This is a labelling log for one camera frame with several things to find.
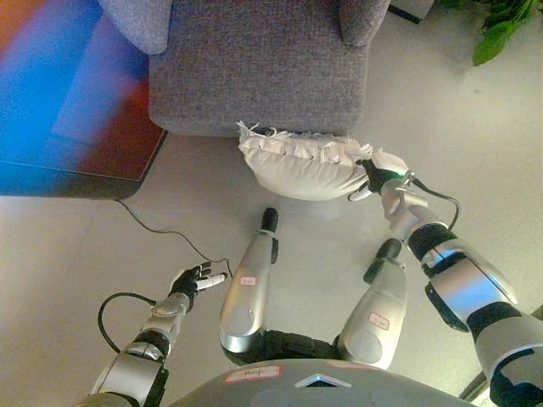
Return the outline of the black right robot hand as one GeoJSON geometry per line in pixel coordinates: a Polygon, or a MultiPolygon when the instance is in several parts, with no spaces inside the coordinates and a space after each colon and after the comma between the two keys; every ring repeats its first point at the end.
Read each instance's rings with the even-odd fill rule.
{"type": "Polygon", "coordinates": [[[387,181],[398,179],[400,176],[387,169],[379,169],[370,159],[359,160],[366,171],[367,181],[365,181],[357,190],[348,195],[347,199],[350,202],[361,201],[368,198],[373,193],[380,193],[383,184],[387,181]]]}

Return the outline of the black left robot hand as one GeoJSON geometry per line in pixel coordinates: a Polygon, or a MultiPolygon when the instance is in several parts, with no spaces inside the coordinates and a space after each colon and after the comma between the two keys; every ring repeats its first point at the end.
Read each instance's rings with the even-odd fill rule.
{"type": "Polygon", "coordinates": [[[181,270],[173,279],[168,296],[172,294],[183,294],[188,298],[186,312],[193,308],[193,302],[198,293],[222,284],[228,278],[226,272],[211,274],[211,263],[209,261],[195,265],[193,268],[181,270]]]}

